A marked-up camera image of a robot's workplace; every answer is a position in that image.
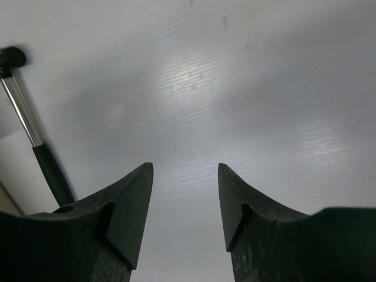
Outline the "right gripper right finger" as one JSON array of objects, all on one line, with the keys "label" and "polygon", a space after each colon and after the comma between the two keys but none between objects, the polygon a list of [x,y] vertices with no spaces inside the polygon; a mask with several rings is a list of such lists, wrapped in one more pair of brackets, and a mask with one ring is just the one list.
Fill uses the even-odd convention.
[{"label": "right gripper right finger", "polygon": [[374,281],[375,210],[330,207],[307,215],[218,166],[226,250],[236,281]]}]

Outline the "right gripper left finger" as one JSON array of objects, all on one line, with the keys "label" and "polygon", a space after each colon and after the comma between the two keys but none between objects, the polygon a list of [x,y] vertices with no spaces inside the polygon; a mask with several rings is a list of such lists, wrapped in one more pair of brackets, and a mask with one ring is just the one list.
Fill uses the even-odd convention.
[{"label": "right gripper left finger", "polygon": [[1,213],[2,281],[129,281],[153,185],[146,162],[51,213]]}]

